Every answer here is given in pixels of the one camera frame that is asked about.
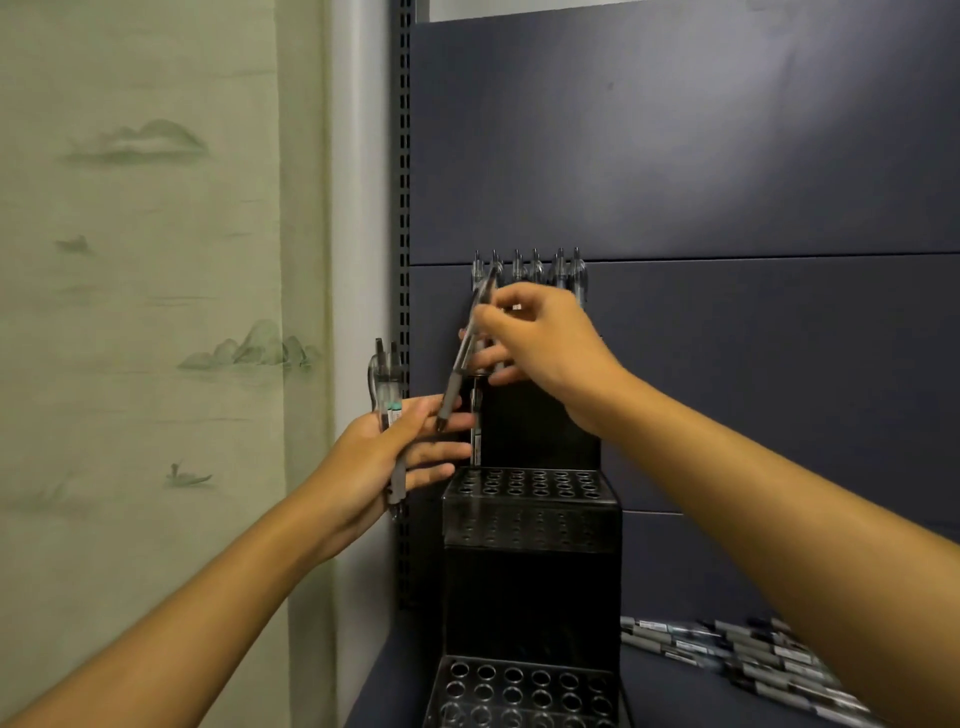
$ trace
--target right hand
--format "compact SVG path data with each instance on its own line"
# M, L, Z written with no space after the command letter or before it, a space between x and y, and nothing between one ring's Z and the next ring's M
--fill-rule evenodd
M512 309L519 304L519 310ZM514 362L490 376L491 385L533 379L566 407L582 429L603 436L601 410L608 392L630 375L620 366L573 294L522 282L500 288L473 320L495 343L476 354L473 369Z

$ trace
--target pile of pens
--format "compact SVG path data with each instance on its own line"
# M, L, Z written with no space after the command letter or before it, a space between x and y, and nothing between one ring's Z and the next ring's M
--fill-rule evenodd
M620 618L620 641L727 677L738 688L852 728L882 726L781 619Z

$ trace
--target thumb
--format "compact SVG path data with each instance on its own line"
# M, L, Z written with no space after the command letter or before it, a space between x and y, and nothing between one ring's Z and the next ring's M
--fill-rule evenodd
M380 440L391 457L398 458L403 449L417 439L427 417L430 416L430 400L422 398L413 403L406 412L380 435Z
M514 318L495 305L481 303L473 309L473 320L480 330L511 349L519 343L524 329L530 322Z

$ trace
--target left hand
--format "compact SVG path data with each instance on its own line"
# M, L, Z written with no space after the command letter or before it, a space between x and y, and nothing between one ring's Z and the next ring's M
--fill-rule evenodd
M387 509L384 488L400 453L417 440L436 435L442 395L403 401L403 414L380 432L376 413L350 423L320 467L288 498L322 521L324 537L316 563L336 556L363 535ZM456 413L445 432L468 430L473 415ZM449 478L452 461L470 457L469 443L416 442L406 451L407 491Z

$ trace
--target white wall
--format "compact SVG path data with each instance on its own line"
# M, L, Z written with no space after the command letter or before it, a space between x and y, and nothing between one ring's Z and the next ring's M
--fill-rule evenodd
M331 4L333 387L339 435L370 410L373 340L391 331L390 7ZM384 517L337 558L337 707L343 724L390 629L392 524Z

